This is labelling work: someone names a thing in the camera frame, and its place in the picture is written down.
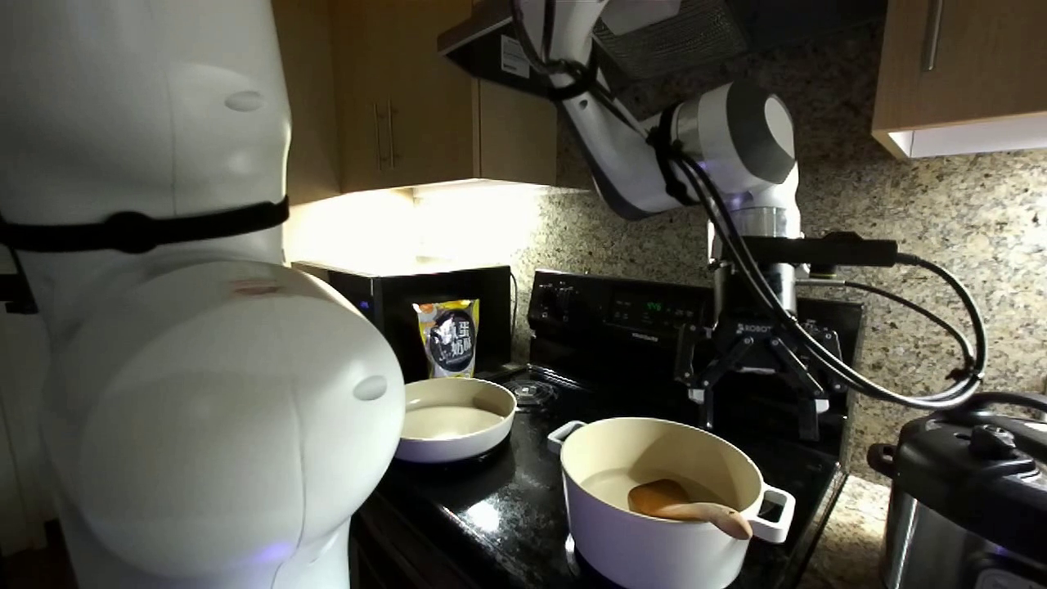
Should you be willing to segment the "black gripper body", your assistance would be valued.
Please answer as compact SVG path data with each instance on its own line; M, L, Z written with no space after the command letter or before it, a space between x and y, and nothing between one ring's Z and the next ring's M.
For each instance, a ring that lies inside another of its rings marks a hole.
M796 392L809 415L815 398L828 398L828 381L815 370L815 355L774 323L719 322L713 329L676 329L676 383L719 389L730 377L769 377Z

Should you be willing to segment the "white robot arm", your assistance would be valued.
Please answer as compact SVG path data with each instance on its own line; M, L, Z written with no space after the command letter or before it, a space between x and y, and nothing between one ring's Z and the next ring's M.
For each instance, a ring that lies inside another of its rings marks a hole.
M268 0L0 0L4 238L79 589L348 589L401 370L283 263L287 140Z

